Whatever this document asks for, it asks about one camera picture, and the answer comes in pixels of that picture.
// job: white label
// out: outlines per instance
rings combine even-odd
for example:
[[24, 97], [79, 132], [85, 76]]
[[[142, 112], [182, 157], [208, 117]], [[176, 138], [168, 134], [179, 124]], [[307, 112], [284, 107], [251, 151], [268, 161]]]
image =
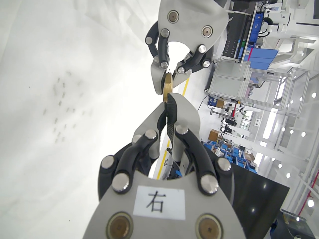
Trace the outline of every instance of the white label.
[[139, 185], [133, 215], [185, 220], [185, 191]]

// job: yellow floor line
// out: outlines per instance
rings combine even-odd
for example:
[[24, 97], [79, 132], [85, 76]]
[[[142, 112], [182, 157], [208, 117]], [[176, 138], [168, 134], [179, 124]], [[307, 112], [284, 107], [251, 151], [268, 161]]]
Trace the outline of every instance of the yellow floor line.
[[[189, 81], [189, 78], [187, 78], [187, 80], [186, 80], [186, 84], [185, 84], [185, 87], [184, 87], [184, 90], [183, 90], [183, 97], [185, 96], [185, 93], [186, 93], [186, 89], [187, 89], [187, 86], [188, 86], [188, 81]], [[166, 148], [169, 147], [169, 144], [170, 144], [170, 140], [168, 140]], [[167, 154], [167, 151], [165, 150], [164, 156], [163, 156], [163, 159], [162, 159], [162, 163], [160, 165], [159, 172], [157, 174], [157, 178], [156, 178], [157, 180], [159, 180], [159, 178], [160, 178], [160, 174], [161, 174], [163, 166], [164, 166], [166, 154]]]

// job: white backdrop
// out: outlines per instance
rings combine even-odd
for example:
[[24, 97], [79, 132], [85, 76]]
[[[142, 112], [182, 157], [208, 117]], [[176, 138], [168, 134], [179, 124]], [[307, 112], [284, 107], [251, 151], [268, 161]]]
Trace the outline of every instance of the white backdrop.
[[161, 101], [159, 2], [0, 0], [0, 238], [82, 237], [100, 161]]

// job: chinese character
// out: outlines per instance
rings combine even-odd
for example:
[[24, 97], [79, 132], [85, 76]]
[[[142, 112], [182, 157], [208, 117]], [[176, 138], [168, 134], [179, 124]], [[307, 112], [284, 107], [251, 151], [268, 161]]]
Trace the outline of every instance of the chinese character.
[[[153, 197], [153, 200], [146, 206], [146, 208], [148, 208], [148, 207], [152, 204], [152, 212], [153, 212], [153, 211], [155, 211], [155, 212], [162, 212], [162, 211], [163, 211], [163, 201], [155, 201], [155, 198], [156, 198], [156, 196], [157, 196], [157, 197], [166, 197], [166, 195], [165, 195], [165, 194], [160, 195], [160, 194], [158, 194], [158, 191], [156, 191], [155, 194], [150, 194], [150, 193], [149, 193], [148, 196], [154, 196], [154, 197]], [[160, 204], [160, 209], [154, 209], [154, 204], [155, 204], [155, 203]]]

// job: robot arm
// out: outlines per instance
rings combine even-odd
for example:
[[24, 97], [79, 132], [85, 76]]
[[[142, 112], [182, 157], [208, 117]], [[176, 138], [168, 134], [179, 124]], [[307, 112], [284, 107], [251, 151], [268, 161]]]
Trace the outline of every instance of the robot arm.
[[[154, 58], [154, 88], [164, 102], [136, 129], [131, 143], [102, 160], [100, 203], [84, 239], [245, 238], [232, 208], [235, 185], [230, 162], [201, 144], [196, 109], [182, 95], [172, 93], [191, 73], [212, 63], [213, 46], [228, 23], [226, 2], [161, 0], [159, 19], [145, 42]], [[173, 75], [166, 72], [170, 41], [190, 49]], [[183, 177], [154, 180], [148, 173], [159, 157], [166, 123], [172, 157]]]
[[[168, 93], [167, 98], [136, 130], [132, 143], [102, 160], [100, 203], [84, 239], [245, 238], [232, 208], [229, 161], [198, 140], [195, 108], [180, 94]], [[189, 115], [197, 116], [189, 120]], [[173, 130], [172, 155], [184, 177], [154, 180], [147, 175], [158, 156], [166, 118], [168, 131]]]

